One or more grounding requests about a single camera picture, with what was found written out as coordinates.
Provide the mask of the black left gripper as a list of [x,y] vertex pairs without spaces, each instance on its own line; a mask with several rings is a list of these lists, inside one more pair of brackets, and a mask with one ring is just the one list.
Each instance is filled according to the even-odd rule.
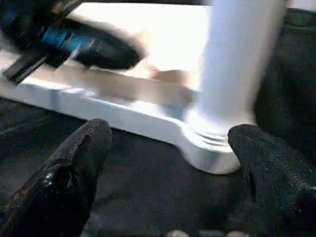
[[2,0],[0,31],[21,53],[2,77],[19,84],[41,65],[59,68],[68,59],[109,70],[131,69],[144,59],[144,50],[132,40],[65,19],[80,5],[80,0]]

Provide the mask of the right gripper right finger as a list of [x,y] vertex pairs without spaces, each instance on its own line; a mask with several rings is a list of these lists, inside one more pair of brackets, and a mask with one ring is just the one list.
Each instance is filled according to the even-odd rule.
[[259,127],[232,127],[228,141],[236,154],[255,207],[258,237],[316,235],[316,167]]

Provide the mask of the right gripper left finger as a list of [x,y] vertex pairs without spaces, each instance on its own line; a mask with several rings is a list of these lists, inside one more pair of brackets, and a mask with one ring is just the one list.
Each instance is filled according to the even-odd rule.
[[103,119],[72,133],[0,209],[3,237],[78,237],[112,142]]

